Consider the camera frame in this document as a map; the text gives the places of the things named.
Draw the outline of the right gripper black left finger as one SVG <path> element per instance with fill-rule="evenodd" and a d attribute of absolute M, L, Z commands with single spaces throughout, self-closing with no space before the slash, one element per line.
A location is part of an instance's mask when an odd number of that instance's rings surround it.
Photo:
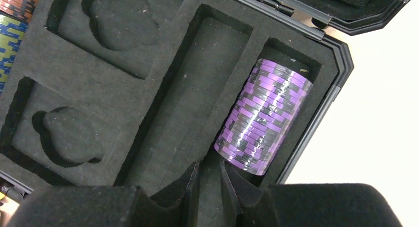
<path fill-rule="evenodd" d="M 9 227 L 195 227 L 200 162 L 148 196 L 140 186 L 52 186 L 34 191 Z"/>

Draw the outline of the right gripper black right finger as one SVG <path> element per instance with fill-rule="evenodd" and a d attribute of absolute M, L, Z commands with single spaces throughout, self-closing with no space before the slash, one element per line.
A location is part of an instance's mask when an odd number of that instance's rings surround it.
<path fill-rule="evenodd" d="M 400 227 L 386 199 L 363 183 L 271 184 L 259 189 L 220 164 L 227 227 Z"/>

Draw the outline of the purple black poker chip roll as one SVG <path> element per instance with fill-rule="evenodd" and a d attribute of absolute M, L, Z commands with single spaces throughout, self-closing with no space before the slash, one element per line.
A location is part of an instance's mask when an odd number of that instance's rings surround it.
<path fill-rule="evenodd" d="M 312 87 L 298 72 L 259 59 L 214 143 L 215 151 L 243 171 L 264 175 Z"/>

